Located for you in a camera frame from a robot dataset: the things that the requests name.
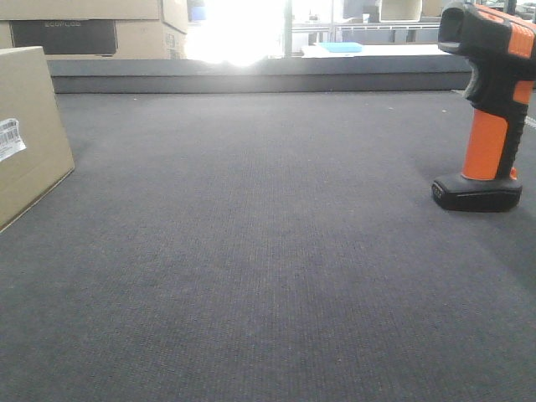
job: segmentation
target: scanner grip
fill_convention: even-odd
[[[464,96],[475,116],[461,174],[475,180],[510,178],[533,81],[508,63],[469,61],[473,74]]]

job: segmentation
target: white box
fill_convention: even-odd
[[[416,23],[422,14],[422,0],[379,0],[381,23]]]

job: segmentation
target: blue object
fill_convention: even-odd
[[[322,42],[317,44],[332,53],[359,53],[363,45],[357,42]]]

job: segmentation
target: dark gray carpet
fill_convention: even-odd
[[[77,170],[0,235],[0,401],[536,400],[536,138],[449,213],[451,92],[63,95]]]

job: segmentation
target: handheld scanner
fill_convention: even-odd
[[[471,3],[446,6],[439,48],[468,58],[475,108],[464,178],[516,178],[513,168],[536,80],[536,25]]]

